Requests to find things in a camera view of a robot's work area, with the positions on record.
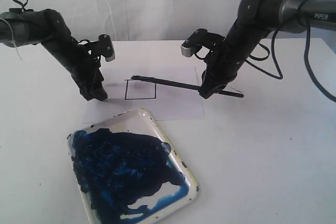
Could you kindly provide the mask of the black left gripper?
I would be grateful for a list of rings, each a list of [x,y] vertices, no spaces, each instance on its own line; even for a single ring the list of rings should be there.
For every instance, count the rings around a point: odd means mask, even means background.
[[[78,86],[80,94],[87,101],[92,99],[106,100],[108,95],[102,86],[104,78],[99,70],[101,55],[99,54],[98,40],[83,39],[77,41],[72,37],[71,45],[75,46],[79,53],[78,61],[72,67],[70,74]]]

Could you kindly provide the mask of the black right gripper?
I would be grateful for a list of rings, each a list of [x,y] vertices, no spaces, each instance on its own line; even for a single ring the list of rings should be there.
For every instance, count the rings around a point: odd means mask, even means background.
[[[221,92],[233,81],[252,52],[251,34],[205,34],[201,45],[209,49],[204,62],[206,69],[198,93],[208,99]]]

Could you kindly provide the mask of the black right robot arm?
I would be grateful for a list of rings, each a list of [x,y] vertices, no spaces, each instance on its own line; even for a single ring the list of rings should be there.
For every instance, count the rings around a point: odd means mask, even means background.
[[[304,64],[308,75],[322,94],[335,101],[335,96],[317,80],[308,61],[312,27],[335,30],[335,0],[241,0],[237,19],[225,37],[206,29],[197,31],[199,43],[209,49],[200,96],[207,99],[223,90],[263,38],[285,31],[307,34]]]

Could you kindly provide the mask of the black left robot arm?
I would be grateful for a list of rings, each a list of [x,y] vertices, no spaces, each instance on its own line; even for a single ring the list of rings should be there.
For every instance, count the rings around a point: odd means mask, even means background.
[[[93,42],[77,41],[59,12],[11,8],[1,13],[1,43],[12,48],[41,44],[70,73],[87,101],[107,99],[99,68],[101,57],[115,59],[109,35],[102,34]]]

